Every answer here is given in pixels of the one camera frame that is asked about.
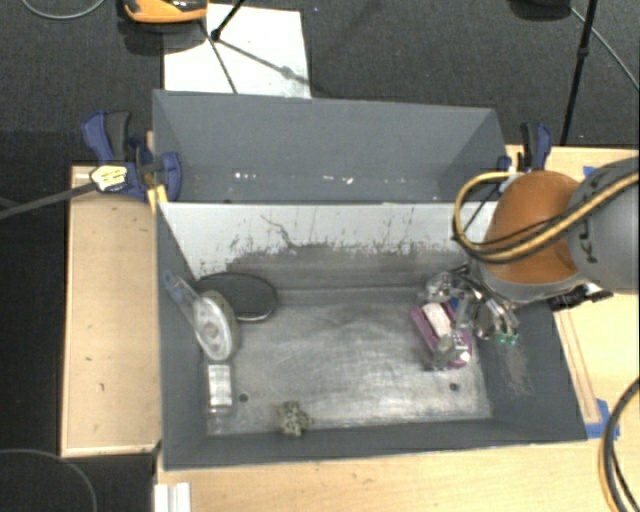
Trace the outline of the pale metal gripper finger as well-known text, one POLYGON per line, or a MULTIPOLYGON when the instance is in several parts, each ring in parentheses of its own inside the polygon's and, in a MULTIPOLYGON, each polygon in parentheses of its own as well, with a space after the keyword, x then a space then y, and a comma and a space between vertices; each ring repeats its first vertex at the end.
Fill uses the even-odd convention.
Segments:
POLYGON ((442 337, 433 351, 433 365, 436 369, 452 369, 460 362, 459 357, 463 351, 463 342, 460 337, 442 337))

